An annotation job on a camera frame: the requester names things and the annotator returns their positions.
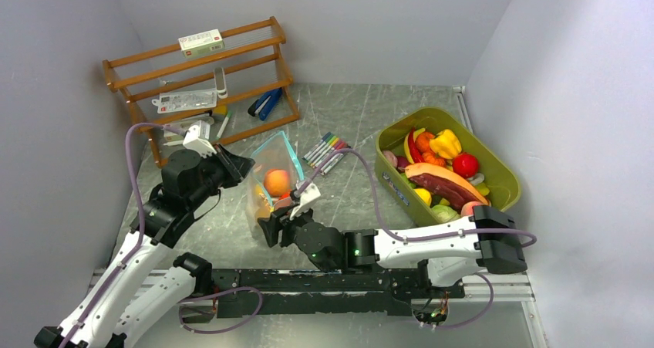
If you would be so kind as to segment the clear zip top bag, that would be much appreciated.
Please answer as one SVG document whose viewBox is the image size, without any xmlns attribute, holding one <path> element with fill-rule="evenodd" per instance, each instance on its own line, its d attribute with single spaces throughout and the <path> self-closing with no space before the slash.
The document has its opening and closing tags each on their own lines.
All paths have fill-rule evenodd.
<svg viewBox="0 0 654 348">
<path fill-rule="evenodd" d="M 287 134 L 278 131 L 269 137 L 252 154 L 255 161 L 246 177 L 248 204 L 245 215 L 251 237 L 260 245 L 265 245 L 265 236 L 258 224 L 259 219 L 267 219 L 286 200 L 291 189 L 304 179 L 300 161 Z"/>
</svg>

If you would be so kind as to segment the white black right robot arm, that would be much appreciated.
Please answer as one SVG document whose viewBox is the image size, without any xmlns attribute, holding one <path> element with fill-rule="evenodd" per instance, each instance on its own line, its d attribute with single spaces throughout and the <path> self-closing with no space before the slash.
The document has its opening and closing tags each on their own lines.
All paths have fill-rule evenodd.
<svg viewBox="0 0 654 348">
<path fill-rule="evenodd" d="M 292 217 L 286 208 L 257 223 L 269 247 L 296 245 L 322 272 L 368 272 L 425 262 L 416 287 L 426 297 L 482 270 L 507 275 L 528 268 L 523 232 L 512 217 L 486 205 L 445 224 L 406 230 L 340 231 L 314 221 L 311 211 Z"/>
</svg>

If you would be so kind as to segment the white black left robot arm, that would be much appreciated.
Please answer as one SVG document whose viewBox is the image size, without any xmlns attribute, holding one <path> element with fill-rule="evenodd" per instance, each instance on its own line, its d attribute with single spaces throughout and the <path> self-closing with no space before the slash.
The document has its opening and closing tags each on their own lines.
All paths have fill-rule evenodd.
<svg viewBox="0 0 654 348">
<path fill-rule="evenodd" d="M 37 347 L 132 347 L 169 309 L 190 297 L 215 292 L 212 264 L 185 253 L 140 297 L 138 289 L 153 268 L 196 222 L 195 211 L 221 189 L 239 185 L 254 159 L 212 147 L 207 154 L 174 152 L 162 181 L 139 206 L 133 228 L 115 259 L 78 307 L 58 326 L 36 335 Z"/>
</svg>

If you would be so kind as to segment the red toy carrot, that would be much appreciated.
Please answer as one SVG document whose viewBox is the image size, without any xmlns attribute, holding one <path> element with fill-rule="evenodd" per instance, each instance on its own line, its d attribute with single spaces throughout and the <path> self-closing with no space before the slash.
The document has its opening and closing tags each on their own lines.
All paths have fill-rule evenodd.
<svg viewBox="0 0 654 348">
<path fill-rule="evenodd" d="M 291 198 L 291 192 L 287 192 L 286 194 L 283 194 L 276 202 L 275 202 L 275 209 L 287 207 L 292 203 L 292 198 Z"/>
</svg>

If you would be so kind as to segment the yellow toy mango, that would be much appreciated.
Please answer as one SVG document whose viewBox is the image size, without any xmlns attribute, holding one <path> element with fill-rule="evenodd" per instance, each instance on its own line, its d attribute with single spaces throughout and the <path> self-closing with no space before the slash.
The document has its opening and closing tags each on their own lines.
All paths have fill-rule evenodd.
<svg viewBox="0 0 654 348">
<path fill-rule="evenodd" d="M 260 185 L 255 185 L 255 212 L 256 220 L 259 218 L 267 219 L 270 217 L 273 207 L 270 204 L 267 191 Z"/>
</svg>

